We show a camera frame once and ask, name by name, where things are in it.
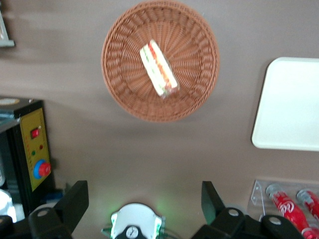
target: white tray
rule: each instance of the white tray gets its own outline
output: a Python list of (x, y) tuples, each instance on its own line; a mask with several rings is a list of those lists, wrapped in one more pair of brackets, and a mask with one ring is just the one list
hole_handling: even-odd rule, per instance
[(252, 142), (319, 151), (319, 59), (280, 57), (269, 65)]

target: white object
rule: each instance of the white object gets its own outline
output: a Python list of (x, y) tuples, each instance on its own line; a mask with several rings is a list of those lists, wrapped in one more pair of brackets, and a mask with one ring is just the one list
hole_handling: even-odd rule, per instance
[(9, 38), (8, 38), (8, 34), (6, 32), (3, 18), (2, 18), (2, 14), (0, 11), (0, 47), (11, 47), (11, 46), (14, 46), (14, 41), (9, 40)]
[(126, 237), (135, 239), (140, 228), (147, 239), (155, 239), (161, 226), (161, 218), (154, 211), (139, 203), (127, 204), (111, 216), (113, 224), (111, 237), (115, 239), (126, 229)]
[(319, 59), (280, 57), (269, 65), (252, 142), (319, 151)]
[(15, 209), (12, 203), (11, 195), (5, 190), (0, 189), (0, 215), (8, 215), (12, 221), (16, 222)]

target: coca-cola bottle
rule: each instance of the coca-cola bottle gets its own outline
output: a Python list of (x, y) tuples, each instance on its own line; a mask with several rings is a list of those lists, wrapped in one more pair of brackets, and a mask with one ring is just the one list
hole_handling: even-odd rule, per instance
[(266, 194), (269, 195), (283, 217), (287, 218), (301, 232), (305, 239), (318, 239), (316, 233), (309, 226), (303, 211), (279, 184), (268, 186)]
[(308, 208), (309, 212), (319, 222), (319, 197), (310, 189), (302, 189), (297, 193), (297, 199)]

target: black machine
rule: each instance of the black machine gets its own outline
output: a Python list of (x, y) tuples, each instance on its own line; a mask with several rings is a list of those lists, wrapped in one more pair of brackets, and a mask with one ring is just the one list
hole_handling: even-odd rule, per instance
[(17, 220), (54, 188), (43, 101), (0, 96), (0, 190), (12, 198)]
[[(202, 210), (206, 225), (191, 239), (303, 239), (293, 224), (281, 216), (256, 221), (236, 208), (227, 208), (211, 182), (202, 183)], [(53, 208), (39, 209), (21, 222), (0, 216), (4, 239), (70, 239), (88, 207), (86, 181), (78, 181)]]

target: round wicker basket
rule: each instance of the round wicker basket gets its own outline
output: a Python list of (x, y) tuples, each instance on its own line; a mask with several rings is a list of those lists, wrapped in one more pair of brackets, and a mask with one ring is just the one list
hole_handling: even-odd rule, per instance
[[(139, 50), (154, 39), (171, 65), (180, 90), (157, 95)], [(219, 72), (214, 34), (196, 11), (170, 0), (147, 1), (122, 14), (105, 39), (102, 73), (113, 98), (148, 121), (174, 121), (198, 109), (212, 92)]]

